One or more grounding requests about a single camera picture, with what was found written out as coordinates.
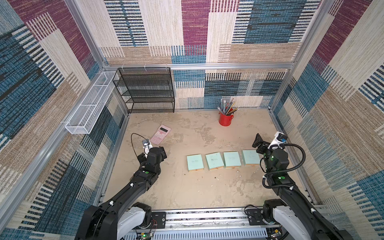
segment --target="red pencil cup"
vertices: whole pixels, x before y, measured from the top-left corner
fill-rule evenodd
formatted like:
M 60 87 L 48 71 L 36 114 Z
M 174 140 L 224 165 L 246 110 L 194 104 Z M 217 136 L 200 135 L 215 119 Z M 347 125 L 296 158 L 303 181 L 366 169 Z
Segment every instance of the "red pencil cup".
M 220 115 L 220 118 L 218 119 L 218 122 L 220 123 L 220 125 L 225 127 L 231 125 L 233 115 L 226 116 L 222 113 L 219 113 L 219 115 Z

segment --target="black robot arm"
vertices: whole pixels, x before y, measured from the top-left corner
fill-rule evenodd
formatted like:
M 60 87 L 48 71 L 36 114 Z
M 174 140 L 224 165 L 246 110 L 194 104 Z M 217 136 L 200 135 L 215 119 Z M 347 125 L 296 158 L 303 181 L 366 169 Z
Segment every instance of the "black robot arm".
M 163 147 L 152 147 L 147 158 L 144 153 L 138 157 L 139 169 L 130 182 L 115 196 L 100 206 L 90 206 L 81 219 L 75 240 L 109 240 L 117 238 L 118 221 L 135 200 L 145 193 L 161 173 L 160 162 L 167 158 Z M 144 204 L 135 204 L 151 215 L 151 208 Z M 142 225 L 149 225 L 149 217 Z
M 257 152 L 263 155 L 265 172 L 263 176 L 263 186 L 273 189 L 280 199 L 266 200 L 263 206 L 263 218 L 266 222 L 274 222 L 273 209 L 277 206 L 288 205 L 295 213 L 296 217 L 304 225 L 310 239 L 313 240 L 352 240 L 351 235 L 346 230 L 339 230 L 332 223 L 326 220 L 314 206 L 307 200 L 296 186 L 296 183 L 289 177 L 288 172 L 298 169 L 305 161 L 303 148 L 296 144 L 285 143 L 287 136 L 277 132 L 272 144 L 263 141 L 259 134 L 252 144 L 257 148 Z M 288 169 L 288 154 L 284 147 L 293 146 L 302 152 L 301 162 Z

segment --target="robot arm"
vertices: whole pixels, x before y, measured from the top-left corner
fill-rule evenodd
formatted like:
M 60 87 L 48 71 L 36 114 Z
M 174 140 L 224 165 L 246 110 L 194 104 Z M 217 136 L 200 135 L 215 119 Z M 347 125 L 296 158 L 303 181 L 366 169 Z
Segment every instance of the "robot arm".
M 285 143 L 287 136 L 277 132 L 272 143 L 265 142 L 259 134 L 252 144 L 263 155 L 266 174 L 263 186 L 273 189 L 281 199 L 266 200 L 263 206 L 263 218 L 266 223 L 279 222 L 296 240 L 352 240 L 346 230 L 337 229 L 326 220 L 307 198 L 300 192 L 288 172 L 298 169 L 305 161 L 304 150 L 296 145 Z M 289 165 L 285 146 L 294 146 L 302 151 L 303 159 L 293 168 Z
M 85 210 L 75 240 L 120 239 L 125 234 L 124 229 L 129 231 L 138 225 L 146 227 L 150 224 L 151 207 L 136 203 L 126 212 L 155 183 L 161 173 L 160 163 L 167 158 L 163 147 L 152 147 L 149 140 L 146 141 L 146 153 L 137 157 L 140 167 L 130 182 L 107 202 Z

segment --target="black cable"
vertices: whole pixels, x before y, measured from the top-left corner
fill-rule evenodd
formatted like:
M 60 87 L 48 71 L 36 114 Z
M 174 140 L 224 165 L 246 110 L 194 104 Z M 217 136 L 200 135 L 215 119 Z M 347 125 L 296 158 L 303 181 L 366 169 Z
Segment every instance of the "black cable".
M 95 230 L 93 231 L 93 235 L 92 235 L 92 240 L 93 240 L 93 237 L 95 236 L 95 233 L 96 233 L 96 229 L 97 229 L 97 226 L 99 225 L 100 223 L 100 220 L 101 218 L 103 217 L 105 211 L 110 207 L 111 205 L 108 205 L 108 207 L 103 211 L 103 213 L 101 214 L 100 218 L 99 218 L 99 221 L 97 222 L 96 226 L 95 226 Z
M 152 219 L 152 220 L 153 220 L 153 224 L 152 224 L 152 226 L 151 226 L 151 229 L 149 230 L 149 233 L 148 233 L 148 234 L 150 234 L 150 233 L 151 233 L 151 231 L 152 231 L 152 228 L 153 228 L 153 226 L 155 225 L 155 220 L 154 220 L 154 219 Z
M 264 172 L 264 173 L 266 173 L 266 171 L 264 171 L 264 168 L 262 167 L 262 160 L 264 159 L 264 157 L 262 157 L 261 159 L 260 159 L 260 167 L 261 167 L 261 169 L 262 169 L 262 171 Z
M 244 207 L 244 213 L 245 213 L 247 216 L 249 216 L 249 217 L 254 217 L 254 216 L 252 216 L 252 215 L 248 215 L 248 214 L 247 214 L 247 212 L 245 211 L 245 209 L 246 209 L 247 207 L 254 207 L 254 208 L 256 208 L 256 209 L 259 209 L 259 208 L 253 206 L 252 204 L 248 204 L 247 206 Z
M 282 235 L 282 237 L 279 240 L 283 240 L 289 235 L 289 232 L 285 232 L 285 234 Z
M 266 178 L 267 178 L 269 175 L 271 175 L 271 174 L 276 174 L 276 173 L 282 173 L 282 172 L 290 172 L 290 171 L 293 171 L 293 170 L 298 169 L 299 167 L 301 167 L 301 166 L 303 165 L 303 163 L 304 163 L 304 161 L 305 161 L 305 157 L 306 157 L 306 155 L 305 155 L 305 151 L 304 151 L 304 149 L 303 149 L 302 147 L 300 147 L 299 145 L 297 145 L 297 144 L 292 144 L 292 143 L 285 143 L 285 144 L 281 144 L 281 145 L 277 145 L 277 144 L 276 144 L 276 145 L 272 145 L 270 148 L 272 149 L 273 147 L 286 147 L 286 146 L 297 147 L 297 148 L 301 151 L 301 153 L 302 153 L 303 156 L 302 156 L 302 158 L 301 158 L 300 163 L 297 164 L 296 166 L 292 167 L 292 168 L 289 168 L 289 169 L 273 171 L 273 172 L 269 172 L 269 173 L 265 174 L 264 177 L 263 177 L 263 181 L 262 181 L 262 183 L 263 183 L 263 187 L 265 187 L 265 188 L 267 188 L 267 189 L 272 189 L 272 188 L 277 188 L 277 187 L 287 187 L 287 188 L 291 189 L 292 186 L 289 186 L 289 185 L 286 185 L 286 184 L 275 184 L 275 185 L 272 185 L 272 186 L 267 186 L 267 185 L 265 184 L 265 180 L 266 180 Z M 297 193 L 297 194 L 304 200 L 305 204 L 308 206 L 309 209 L 312 209 L 312 208 L 313 208 L 312 204 L 308 201 L 308 199 L 304 196 L 304 194 L 303 194 L 300 190 L 298 190 L 298 189 L 296 189 L 296 188 L 293 188 L 293 187 L 292 187 L 291 190 L 294 191 L 295 193 Z M 338 240 L 343 240 L 343 239 L 336 233 L 336 231 L 335 231 L 333 228 L 331 228 L 330 226 L 328 226 L 328 224 L 327 224 L 327 223 L 326 223 L 320 216 L 317 215 L 317 214 L 318 214 L 317 211 L 313 212 L 312 214 L 314 215 L 314 217 L 315 217 L 317 220 L 319 220 L 319 222 L 321 222 L 321 223 L 324 225 L 324 227 L 326 227 L 328 230 L 330 230 L 330 232 L 331 232 L 331 233 L 332 233 Z
M 270 149 L 272 149 L 273 147 L 287 147 L 287 146 L 297 147 L 297 148 L 301 151 L 301 154 L 302 154 L 303 156 L 302 156 L 301 161 L 299 162 L 299 164 L 297 164 L 296 166 L 291 167 L 291 168 L 289 168 L 289 169 L 277 170 L 277 171 L 269 172 L 269 173 L 265 174 L 265 177 L 267 177 L 267 176 L 269 176 L 269 175 L 271 175 L 271 174 L 273 174 L 273 173 L 290 172 L 290 171 L 293 171 L 293 170 L 298 169 L 299 167 L 301 167 L 301 166 L 304 164 L 304 162 L 305 162 L 305 157 L 306 157 L 306 155 L 305 155 L 305 151 L 304 151 L 304 149 L 303 149 L 302 147 L 300 147 L 300 146 L 297 145 L 297 144 L 293 144 L 293 143 L 284 143 L 284 144 L 281 144 L 281 145 L 275 144 L 275 145 L 272 145 L 272 146 L 270 147 Z
M 142 137 L 142 138 L 144 138 L 144 139 L 146 139 L 146 138 L 143 137 L 143 136 L 141 136 L 140 134 L 137 134 L 137 133 L 132 133 L 132 134 L 131 134 L 131 145 L 132 145 L 132 148 L 133 148 L 133 152 L 135 153 L 135 156 L 137 157 L 137 154 L 136 154 L 135 148 L 133 147 L 133 142 L 132 142 L 132 135 L 133 135 L 133 134 L 136 134 L 136 135 L 138 135 L 138 136 L 140 136 L 140 137 Z

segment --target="black wire shelf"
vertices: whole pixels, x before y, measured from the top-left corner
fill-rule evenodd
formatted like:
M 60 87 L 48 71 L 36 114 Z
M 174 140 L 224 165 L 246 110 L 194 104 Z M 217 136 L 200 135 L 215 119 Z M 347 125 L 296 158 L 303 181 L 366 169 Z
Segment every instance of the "black wire shelf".
M 116 88 L 130 113 L 173 113 L 175 95 L 170 68 L 119 68 Z

